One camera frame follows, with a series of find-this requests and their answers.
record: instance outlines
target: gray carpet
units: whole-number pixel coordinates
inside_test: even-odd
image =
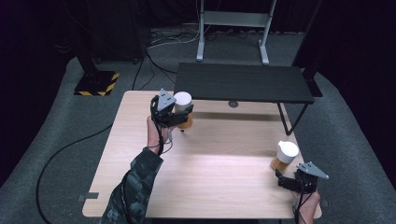
[[[267,50],[271,65],[289,66],[303,35],[271,34]],[[206,41],[203,63],[261,64],[257,34],[241,39],[235,36]],[[154,62],[176,71],[180,62],[195,62],[197,41],[149,49]],[[100,70],[120,72],[109,96],[75,96],[83,71],[77,59],[67,66],[62,87],[53,107],[11,177],[0,189],[0,223],[44,223],[35,206],[35,184],[46,161],[68,144],[97,133],[114,120],[124,92],[130,90],[139,64],[104,62]],[[174,84],[159,69],[150,71],[146,58],[135,89],[171,91]],[[176,75],[168,74],[175,81]],[[306,161],[312,161],[330,176],[319,180],[319,192],[330,206],[323,206],[317,223],[396,223],[396,193],[359,125],[337,89],[321,74],[316,81],[324,96],[309,106],[294,131]],[[287,105],[294,120],[299,105]],[[42,211],[51,223],[97,223],[84,217],[80,194],[89,191],[101,158],[109,129],[60,152],[49,164],[40,186]],[[260,220],[277,223],[277,220]],[[282,220],[282,223],[293,223]]]

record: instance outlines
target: metal table leg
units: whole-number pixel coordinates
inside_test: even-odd
[[[275,5],[276,5],[276,0],[273,0],[270,11],[268,12],[268,19],[267,19],[267,23],[265,24],[264,35],[262,36],[262,39],[259,40],[260,53],[262,55],[263,64],[270,63],[268,59],[267,49],[265,48],[265,42],[267,41],[268,33],[270,32],[270,26],[274,15]]]
[[[198,43],[198,51],[197,51],[197,62],[201,62],[204,59],[204,47],[205,47],[205,38],[204,38],[204,1],[201,0],[201,13],[199,18],[199,43]]]
[[[279,109],[280,118],[282,119],[282,123],[283,123],[283,127],[285,128],[286,135],[291,135],[291,133],[297,126],[297,123],[300,121],[307,107],[308,104],[304,104],[303,110],[300,112],[300,115],[297,117],[297,120],[294,122],[294,124],[291,124],[291,128],[289,130],[288,125],[286,124],[285,116],[283,115],[282,107],[280,106],[280,103],[277,103],[277,108]]]

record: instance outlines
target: wire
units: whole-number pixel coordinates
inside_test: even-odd
[[[163,152],[163,153],[166,153],[166,152],[168,152],[172,147],[173,147],[173,141],[170,141],[169,142],[170,144],[171,144],[171,146],[168,148],[168,149],[166,149],[166,151],[165,152]]]
[[[170,45],[170,44],[188,44],[188,43],[190,43],[192,41],[198,40],[199,39],[198,36],[199,36],[199,33],[197,33],[196,36],[193,39],[188,40],[188,41],[184,41],[184,42],[177,38],[176,39],[177,42],[161,43],[161,44],[157,44],[157,45],[154,45],[154,46],[147,47],[147,49],[152,49],[152,48],[159,47],[159,46],[162,46],[162,45]]]
[[[181,31],[181,27],[180,27],[180,32],[178,32],[175,35],[165,35],[162,31],[158,31],[158,32],[152,32],[152,35],[156,35],[154,37],[151,38],[151,40],[149,41],[150,46],[148,46],[148,49],[154,48],[154,47],[158,47],[160,45],[165,45],[165,44],[180,44],[180,43],[190,43],[191,41],[195,40],[197,35],[195,35],[195,37],[192,40],[183,42],[181,40],[181,38],[186,38],[189,36],[192,36],[196,31],[191,31],[191,30],[185,30],[185,31]],[[176,40],[177,42],[168,42],[165,43],[165,41],[167,40]]]
[[[154,77],[155,77],[155,73],[152,70],[151,61],[149,61],[149,70],[151,71],[152,76],[148,82],[146,82],[141,88],[139,88],[139,91],[143,90],[143,88],[145,88],[151,82],[151,80],[154,79]]]
[[[46,171],[48,165],[50,164],[50,162],[63,150],[65,150],[66,148],[73,146],[75,143],[84,141],[86,139],[89,139],[91,137],[94,137],[100,133],[103,133],[104,131],[106,131],[107,129],[111,128],[111,126],[113,126],[113,124],[110,124],[108,127],[104,128],[102,131],[99,131],[97,133],[91,134],[89,136],[83,137],[81,139],[78,139],[75,142],[72,142],[68,145],[66,145],[65,147],[62,147],[61,149],[59,149],[58,151],[56,151],[50,158],[49,160],[47,160],[46,164],[44,165],[43,169],[41,170],[40,176],[38,177],[37,180],[37,184],[35,185],[35,205],[37,207],[38,213],[40,214],[41,218],[48,224],[50,224],[50,222],[47,220],[46,216],[44,215],[43,211],[41,210],[41,206],[40,206],[40,200],[39,200],[39,191],[40,191],[40,182],[41,182],[41,178],[43,177],[44,172]]]
[[[206,36],[205,37],[205,40],[207,40],[207,41],[214,41],[214,40],[216,40],[218,37],[225,37],[225,36],[235,36],[235,37],[238,37],[238,38],[240,38],[240,39],[246,39],[246,38],[248,38],[248,32],[243,32],[243,31],[241,31],[241,32],[239,32],[239,33],[236,33],[236,32],[234,32],[234,31],[232,31],[232,32],[230,32],[230,33],[228,33],[228,34],[217,34],[217,33],[213,33],[213,34],[210,34],[210,35],[208,35],[208,36]]]
[[[160,150],[158,151],[158,155],[160,156],[163,153],[163,130],[162,127],[160,129],[160,126],[157,123],[157,120],[154,117],[154,106],[155,106],[155,101],[158,102],[158,95],[155,96],[154,98],[152,98],[151,102],[150,102],[150,106],[149,106],[149,111],[150,111],[150,115],[152,118],[152,121],[154,122],[154,126],[155,129],[157,129],[157,133],[158,133],[158,137],[159,137],[159,146],[160,146]]]
[[[164,69],[164,68],[160,67],[158,64],[156,64],[156,63],[152,60],[151,56],[149,55],[149,53],[148,53],[147,51],[146,51],[146,55],[148,56],[150,62],[154,64],[154,66],[156,66],[157,68],[159,68],[173,84],[176,84],[176,82],[175,82],[174,80],[172,80],[172,78],[170,78],[170,77],[168,76],[168,74],[166,74],[166,72],[172,73],[172,74],[177,74],[177,72],[169,71],[169,70],[167,70],[167,69]]]
[[[308,201],[308,199],[312,196],[312,194],[314,194],[314,192],[311,192],[308,197],[303,201],[303,195],[304,195],[304,188],[302,188],[301,192],[300,192],[300,201],[299,204],[297,206],[297,208],[294,210],[294,221],[295,223],[299,223],[299,215],[300,215],[300,208],[306,203],[306,201]]]
[[[218,8],[216,8],[216,11],[219,11],[220,4],[221,4],[221,0],[219,0]],[[198,15],[198,0],[195,1],[195,8],[196,8],[196,11],[197,11],[197,18],[198,18],[198,21],[199,21],[200,18],[199,18],[199,15]],[[209,30],[210,26],[212,26],[212,25],[207,26],[206,30],[204,30],[204,34],[206,34],[206,32]],[[199,27],[200,27],[200,30],[199,30],[198,34],[200,34],[202,32],[201,26],[199,26]]]
[[[144,57],[139,65],[139,68],[137,69],[136,75],[134,76],[134,82],[132,83],[132,90],[134,90],[134,84],[136,83],[137,76],[139,75],[140,69],[142,68],[143,61],[145,61]]]

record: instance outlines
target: hazard stripe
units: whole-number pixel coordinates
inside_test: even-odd
[[[120,76],[120,73],[114,74],[113,78],[111,79],[111,83],[108,85],[106,91],[76,91],[75,95],[84,95],[84,96],[109,95],[113,91],[114,87],[116,86],[116,82],[117,82],[117,79],[119,78],[119,76]]]

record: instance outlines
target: robotic arm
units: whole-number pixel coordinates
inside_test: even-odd
[[[184,111],[173,113],[176,99],[166,92],[164,89],[160,90],[160,95],[154,96],[151,100],[151,118],[153,121],[162,127],[172,127],[182,124],[187,121],[189,114],[192,112],[193,105],[186,108]]]
[[[278,178],[277,184],[284,189],[306,194],[317,190],[318,177],[329,179],[329,176],[323,173],[312,161],[299,164],[297,168],[294,173],[295,179],[285,177],[278,170],[275,170]]]

